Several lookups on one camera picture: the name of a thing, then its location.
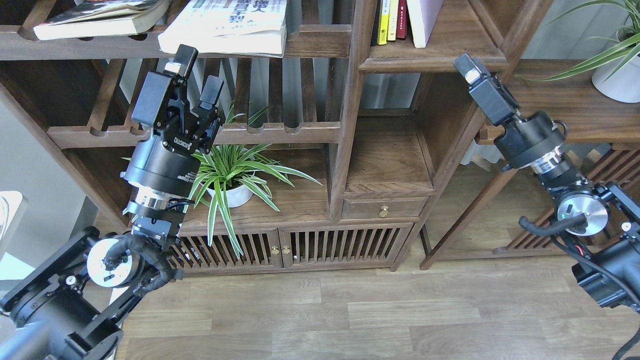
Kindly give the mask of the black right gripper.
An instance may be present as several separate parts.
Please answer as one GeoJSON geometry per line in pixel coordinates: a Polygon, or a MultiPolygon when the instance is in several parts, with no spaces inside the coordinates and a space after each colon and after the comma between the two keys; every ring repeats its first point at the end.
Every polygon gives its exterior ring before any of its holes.
{"type": "Polygon", "coordinates": [[[505,85],[484,71],[468,53],[454,61],[454,67],[469,84],[471,97],[494,126],[504,132],[494,145],[508,163],[508,168],[555,169],[562,162],[560,146],[566,136],[545,111],[523,117],[521,107],[505,85]]]}

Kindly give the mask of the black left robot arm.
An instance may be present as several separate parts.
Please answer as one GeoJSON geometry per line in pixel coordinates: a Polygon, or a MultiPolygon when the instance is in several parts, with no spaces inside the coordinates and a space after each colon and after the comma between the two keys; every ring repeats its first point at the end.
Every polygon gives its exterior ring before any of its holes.
{"type": "Polygon", "coordinates": [[[220,127],[217,101],[224,82],[208,76],[191,109],[188,80],[198,50],[179,45],[163,71],[149,71],[132,111],[151,128],[135,146],[122,178],[137,189],[126,212],[127,234],[100,237],[87,227],[1,299],[16,326],[1,346],[3,360],[105,360],[123,337],[125,317],[148,293],[184,272],[167,259],[192,203],[201,162],[220,127]]]}

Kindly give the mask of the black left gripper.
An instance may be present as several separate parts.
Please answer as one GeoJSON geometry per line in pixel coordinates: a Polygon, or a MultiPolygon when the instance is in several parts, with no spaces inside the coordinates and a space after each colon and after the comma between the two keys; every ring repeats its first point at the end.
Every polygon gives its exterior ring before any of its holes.
{"type": "Polygon", "coordinates": [[[213,145],[221,125],[216,104],[224,86],[222,78],[208,76],[199,105],[190,110],[187,79],[198,54],[196,48],[180,44],[163,73],[147,73],[132,119],[150,126],[151,135],[135,146],[121,174],[132,186],[186,198],[194,185],[199,166],[193,155],[213,145]]]}

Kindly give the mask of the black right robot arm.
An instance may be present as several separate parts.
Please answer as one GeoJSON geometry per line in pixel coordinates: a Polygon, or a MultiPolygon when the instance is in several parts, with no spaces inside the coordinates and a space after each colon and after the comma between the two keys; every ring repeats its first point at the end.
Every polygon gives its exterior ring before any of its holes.
{"type": "Polygon", "coordinates": [[[639,311],[639,205],[614,181],[587,178],[562,151],[569,128],[545,111],[523,117],[521,107],[503,82],[478,57],[464,53],[454,61],[468,92],[492,125],[504,132],[494,145],[506,161],[505,171],[530,168],[554,200],[547,226],[522,216],[519,226],[536,238],[548,239],[576,260],[577,284],[602,308],[628,306],[639,311]],[[586,239],[606,230],[610,209],[626,221],[610,246],[590,251],[586,239]]]}

